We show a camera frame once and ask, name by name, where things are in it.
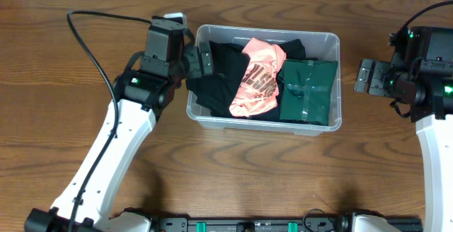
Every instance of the green strip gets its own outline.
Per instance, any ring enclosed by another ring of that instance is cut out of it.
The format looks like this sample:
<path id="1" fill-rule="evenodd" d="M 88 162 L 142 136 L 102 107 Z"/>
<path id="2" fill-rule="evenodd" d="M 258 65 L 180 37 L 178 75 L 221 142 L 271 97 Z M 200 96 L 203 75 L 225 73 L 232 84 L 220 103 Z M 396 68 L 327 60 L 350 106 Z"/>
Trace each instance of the green strip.
<path id="1" fill-rule="evenodd" d="M 297 223 L 296 222 L 288 223 L 288 232 L 297 232 Z"/>
<path id="2" fill-rule="evenodd" d="M 197 232 L 206 232 L 206 223 L 197 222 Z"/>

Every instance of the clear tape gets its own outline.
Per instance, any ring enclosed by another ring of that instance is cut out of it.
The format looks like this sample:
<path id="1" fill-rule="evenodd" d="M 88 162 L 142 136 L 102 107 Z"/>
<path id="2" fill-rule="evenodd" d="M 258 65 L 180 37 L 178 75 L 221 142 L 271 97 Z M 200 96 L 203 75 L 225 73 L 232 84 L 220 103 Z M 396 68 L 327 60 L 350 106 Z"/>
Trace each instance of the clear tape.
<path id="1" fill-rule="evenodd" d="M 309 115 L 309 108 L 310 108 L 310 93 L 313 86 L 311 86 L 311 75 L 314 72 L 314 62 L 312 60 L 308 61 L 307 70 L 309 71 L 309 77 L 306 78 L 304 84 L 304 104 L 302 106 L 301 112 L 301 120 L 306 121 Z"/>

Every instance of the clear storage container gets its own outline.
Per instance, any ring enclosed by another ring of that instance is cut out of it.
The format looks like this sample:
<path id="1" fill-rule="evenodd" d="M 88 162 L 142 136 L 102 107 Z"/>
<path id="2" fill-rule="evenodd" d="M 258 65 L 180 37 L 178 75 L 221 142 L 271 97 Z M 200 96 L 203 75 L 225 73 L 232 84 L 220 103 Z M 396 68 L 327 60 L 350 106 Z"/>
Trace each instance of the clear storage container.
<path id="1" fill-rule="evenodd" d="M 291 132 L 305 136 L 317 136 L 322 132 L 332 132 L 340 128 L 340 40 L 337 35 L 333 33 L 266 30 L 219 25 L 203 25 L 197 31 L 197 43 L 211 40 L 214 42 L 232 42 L 245 46 L 252 37 L 269 42 L 270 44 L 280 44 L 300 39 L 302 44 L 305 46 L 307 57 L 317 57 L 322 60 L 338 61 L 336 79 L 333 82 L 331 93 L 331 109 L 329 113 L 328 126 L 212 117 L 209 109 L 196 103 L 197 96 L 191 91 L 189 92 L 189 99 L 187 103 L 188 116 L 192 120 L 198 121 L 203 127 Z"/>

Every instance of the clothing item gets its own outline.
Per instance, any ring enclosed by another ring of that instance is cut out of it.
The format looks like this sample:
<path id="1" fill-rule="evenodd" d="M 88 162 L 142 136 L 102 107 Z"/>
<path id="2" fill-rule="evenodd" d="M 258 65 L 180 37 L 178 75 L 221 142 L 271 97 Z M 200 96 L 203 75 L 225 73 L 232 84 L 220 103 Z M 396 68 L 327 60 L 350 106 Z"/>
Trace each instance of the clothing item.
<path id="1" fill-rule="evenodd" d="M 188 79 L 187 89 L 197 96 L 197 104 L 208 108 L 218 117 L 230 117 L 229 106 L 241 84 L 248 66 L 243 46 L 210 42 L 214 74 Z"/>
<path id="2" fill-rule="evenodd" d="M 284 84 L 280 119 L 327 126 L 337 66 L 338 62 L 288 59 L 278 74 Z"/>
<path id="3" fill-rule="evenodd" d="M 242 50 L 250 62 L 236 96 L 229 106 L 233 116 L 251 116 L 267 112 L 277 106 L 277 73 L 286 60 L 278 45 L 252 38 Z"/>

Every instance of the black cloth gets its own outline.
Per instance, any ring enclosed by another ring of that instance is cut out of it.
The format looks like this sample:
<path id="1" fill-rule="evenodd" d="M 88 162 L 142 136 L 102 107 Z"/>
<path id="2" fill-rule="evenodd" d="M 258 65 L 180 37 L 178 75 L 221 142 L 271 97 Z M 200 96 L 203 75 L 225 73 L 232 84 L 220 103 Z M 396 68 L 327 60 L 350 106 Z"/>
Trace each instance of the black cloth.
<path id="1" fill-rule="evenodd" d="M 288 59 L 303 60 L 306 57 L 305 48 L 300 40 L 292 40 L 279 44 Z M 229 106 L 241 85 L 250 58 L 242 54 L 243 46 L 232 43 L 216 43 L 210 41 L 214 74 L 199 79 L 188 79 L 185 84 L 189 91 L 197 96 L 196 103 L 211 110 L 213 117 L 230 117 L 247 120 L 280 121 L 280 101 L 283 84 L 279 83 L 277 107 L 260 115 L 251 117 L 234 117 L 229 112 Z"/>

